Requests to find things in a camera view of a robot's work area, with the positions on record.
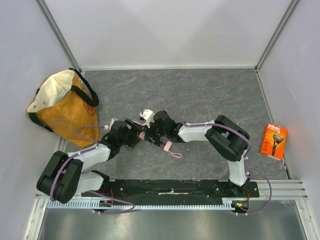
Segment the pink and black folding umbrella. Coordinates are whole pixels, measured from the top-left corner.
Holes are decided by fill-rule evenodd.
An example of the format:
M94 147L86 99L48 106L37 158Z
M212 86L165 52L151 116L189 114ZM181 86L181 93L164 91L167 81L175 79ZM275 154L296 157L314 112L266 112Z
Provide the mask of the pink and black folding umbrella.
M142 122L139 122L137 120L134 120L133 121L136 125L138 126L141 126L141 127L146 127L147 124L146 123L142 123ZM154 142L152 140L147 140L147 137L146 137L146 133L144 131L142 131L141 133L139 133L139 136L138 136L141 140L144 140L144 141L147 141L149 144L153 144ZM163 150L167 153L169 153L171 156L175 157L175 158L178 158L178 159L181 159L183 157L183 155L181 153L178 153L178 152L172 152L171 151L171 147L173 145L173 143L169 140L166 141L166 143L163 143L163 142L160 142L160 145L163 146Z

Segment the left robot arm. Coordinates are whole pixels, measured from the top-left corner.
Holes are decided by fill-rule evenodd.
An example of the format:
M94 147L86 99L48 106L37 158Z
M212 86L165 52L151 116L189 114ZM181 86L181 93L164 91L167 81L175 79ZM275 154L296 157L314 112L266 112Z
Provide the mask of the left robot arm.
M84 171L113 159L123 146L134 148L145 130L145 126L130 119L112 119L110 124L97 125L96 128L107 131L101 140L87 136L85 139L92 141L92 146L69 153L56 151L48 161L36 189L49 196L52 202L66 204L74 195L99 190L109 177L97 170Z

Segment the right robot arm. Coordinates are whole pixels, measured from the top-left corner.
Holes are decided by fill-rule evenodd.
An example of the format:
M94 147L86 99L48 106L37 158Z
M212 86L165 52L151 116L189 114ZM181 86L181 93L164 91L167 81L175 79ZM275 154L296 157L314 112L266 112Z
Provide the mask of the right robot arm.
M175 122L164 110L154 113L145 109L140 118L146 124L147 141L157 146L161 144L161 138L172 143L209 142L227 160L232 185L242 188L249 181L246 160L252 148L250 136L226 116L219 115L215 120L203 123Z

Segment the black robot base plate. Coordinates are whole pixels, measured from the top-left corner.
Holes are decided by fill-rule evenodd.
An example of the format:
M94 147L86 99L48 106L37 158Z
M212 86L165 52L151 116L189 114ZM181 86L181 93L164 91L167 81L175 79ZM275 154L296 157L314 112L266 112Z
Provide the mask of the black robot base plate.
M116 179L104 181L97 191L132 204L219 204L223 198L259 198L256 182L244 189L217 179Z

